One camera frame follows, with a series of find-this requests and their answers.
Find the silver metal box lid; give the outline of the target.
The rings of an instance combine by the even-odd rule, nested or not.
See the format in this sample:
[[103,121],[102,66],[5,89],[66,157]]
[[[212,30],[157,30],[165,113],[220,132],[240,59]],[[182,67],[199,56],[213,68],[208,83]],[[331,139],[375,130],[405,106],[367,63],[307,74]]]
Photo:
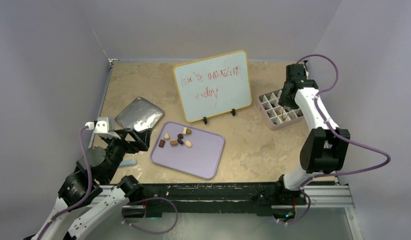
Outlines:
[[153,128],[164,116],[164,111],[143,97],[137,97],[115,118],[122,128],[131,128],[137,132]]

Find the lilac plastic tray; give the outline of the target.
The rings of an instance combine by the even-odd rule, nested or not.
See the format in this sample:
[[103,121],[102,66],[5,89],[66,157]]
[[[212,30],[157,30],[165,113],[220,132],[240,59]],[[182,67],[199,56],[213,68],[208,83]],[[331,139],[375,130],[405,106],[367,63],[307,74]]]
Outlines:
[[[170,141],[176,140],[184,128],[190,129],[191,134],[184,136],[182,140],[190,141],[192,147],[185,144],[171,146]],[[164,139],[166,133],[170,135],[170,140]],[[159,147],[160,140],[165,140],[164,147]],[[167,168],[203,179],[212,179],[217,172],[224,144],[225,139],[220,134],[168,121],[161,128],[150,159],[153,163]]]

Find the metal tweezers black tips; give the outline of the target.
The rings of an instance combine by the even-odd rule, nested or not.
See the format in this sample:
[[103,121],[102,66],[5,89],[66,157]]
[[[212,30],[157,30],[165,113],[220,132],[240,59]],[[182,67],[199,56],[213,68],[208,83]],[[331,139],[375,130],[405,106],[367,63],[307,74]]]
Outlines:
[[280,117],[280,118],[281,118],[281,121],[282,121],[282,122],[285,122],[286,119],[287,119],[287,117],[288,117],[288,114],[287,114],[285,108],[282,108],[281,117]]

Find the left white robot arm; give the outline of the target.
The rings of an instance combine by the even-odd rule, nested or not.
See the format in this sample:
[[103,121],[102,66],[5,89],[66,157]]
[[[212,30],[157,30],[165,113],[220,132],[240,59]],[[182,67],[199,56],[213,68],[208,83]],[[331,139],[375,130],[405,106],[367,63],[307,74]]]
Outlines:
[[106,148],[82,148],[82,157],[74,171],[58,190],[53,210],[41,229],[27,237],[29,240],[82,240],[110,211],[123,204],[138,204],[143,197],[143,186],[134,176],[124,176],[103,202],[86,211],[86,207],[108,185],[125,154],[147,152],[152,129],[136,131],[123,128],[112,131],[111,137],[102,137]]

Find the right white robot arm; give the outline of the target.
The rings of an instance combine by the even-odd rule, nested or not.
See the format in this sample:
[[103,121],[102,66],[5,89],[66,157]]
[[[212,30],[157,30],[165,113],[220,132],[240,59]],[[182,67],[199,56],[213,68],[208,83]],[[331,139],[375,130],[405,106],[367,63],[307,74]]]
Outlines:
[[278,103],[290,110],[301,110],[309,129],[299,153],[299,166],[283,175],[283,185],[274,190],[275,199],[285,204],[294,197],[294,191],[300,190],[313,178],[329,175],[343,167],[350,132],[339,128],[331,119],[319,96],[316,81],[307,78],[303,64],[286,66]]

